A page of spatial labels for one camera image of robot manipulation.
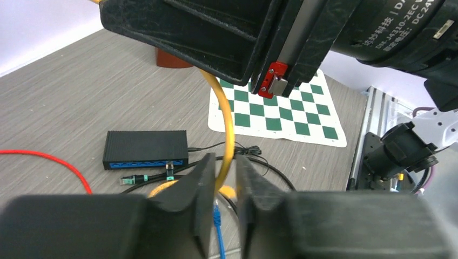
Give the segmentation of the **small black blue switch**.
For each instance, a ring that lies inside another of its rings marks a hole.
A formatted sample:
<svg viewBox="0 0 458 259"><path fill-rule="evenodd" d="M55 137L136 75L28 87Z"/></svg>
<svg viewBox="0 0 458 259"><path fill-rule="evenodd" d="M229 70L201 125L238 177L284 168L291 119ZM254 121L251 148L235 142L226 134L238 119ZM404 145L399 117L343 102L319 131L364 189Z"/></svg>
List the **small black blue switch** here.
<svg viewBox="0 0 458 259"><path fill-rule="evenodd" d="M102 163L105 170L159 168L167 162L188 165L185 130L108 131Z"/></svg>

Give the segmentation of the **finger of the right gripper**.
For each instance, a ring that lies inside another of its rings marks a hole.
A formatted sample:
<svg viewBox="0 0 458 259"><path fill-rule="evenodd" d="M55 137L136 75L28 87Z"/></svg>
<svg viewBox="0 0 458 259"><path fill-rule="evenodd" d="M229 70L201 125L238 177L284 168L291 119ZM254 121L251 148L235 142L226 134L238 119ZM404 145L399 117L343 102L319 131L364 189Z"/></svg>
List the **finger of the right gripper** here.
<svg viewBox="0 0 458 259"><path fill-rule="evenodd" d="M244 85L280 6L280 1L108 0L99 10L105 29Z"/></svg>

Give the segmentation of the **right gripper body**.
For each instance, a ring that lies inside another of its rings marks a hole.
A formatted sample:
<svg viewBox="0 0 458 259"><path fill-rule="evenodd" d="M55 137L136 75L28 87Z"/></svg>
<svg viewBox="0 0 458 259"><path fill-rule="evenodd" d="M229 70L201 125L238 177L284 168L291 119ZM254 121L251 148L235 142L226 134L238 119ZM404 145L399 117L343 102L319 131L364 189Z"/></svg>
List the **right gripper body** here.
<svg viewBox="0 0 458 259"><path fill-rule="evenodd" d="M311 81L361 1L282 1L254 67L250 90L289 97Z"/></svg>

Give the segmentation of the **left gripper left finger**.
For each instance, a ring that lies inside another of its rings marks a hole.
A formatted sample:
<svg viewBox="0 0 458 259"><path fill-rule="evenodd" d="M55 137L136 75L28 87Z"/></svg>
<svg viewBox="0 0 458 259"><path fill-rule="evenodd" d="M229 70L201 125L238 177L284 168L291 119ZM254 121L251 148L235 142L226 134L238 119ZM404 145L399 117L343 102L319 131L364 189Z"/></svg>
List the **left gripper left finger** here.
<svg viewBox="0 0 458 259"><path fill-rule="evenodd" d="M215 155L148 198L23 195L1 213L1 258L207 258Z"/></svg>

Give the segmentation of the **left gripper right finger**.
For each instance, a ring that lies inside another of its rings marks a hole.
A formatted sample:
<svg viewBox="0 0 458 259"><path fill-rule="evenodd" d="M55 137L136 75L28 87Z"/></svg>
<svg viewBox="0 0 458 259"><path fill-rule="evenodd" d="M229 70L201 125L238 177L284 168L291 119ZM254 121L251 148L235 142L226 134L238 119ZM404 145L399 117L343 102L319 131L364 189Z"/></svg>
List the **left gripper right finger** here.
<svg viewBox="0 0 458 259"><path fill-rule="evenodd" d="M452 258L428 206L410 194L286 192L236 159L242 258Z"/></svg>

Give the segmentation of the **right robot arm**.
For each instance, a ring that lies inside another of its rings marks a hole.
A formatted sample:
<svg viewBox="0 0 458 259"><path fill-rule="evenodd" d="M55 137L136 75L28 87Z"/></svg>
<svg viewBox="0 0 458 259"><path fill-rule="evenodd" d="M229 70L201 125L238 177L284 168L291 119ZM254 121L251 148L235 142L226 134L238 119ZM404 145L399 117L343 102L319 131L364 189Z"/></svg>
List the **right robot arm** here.
<svg viewBox="0 0 458 259"><path fill-rule="evenodd" d="M425 79L457 109L457 1L100 1L109 31L160 48L230 83L273 92L312 80L330 51Z"/></svg>

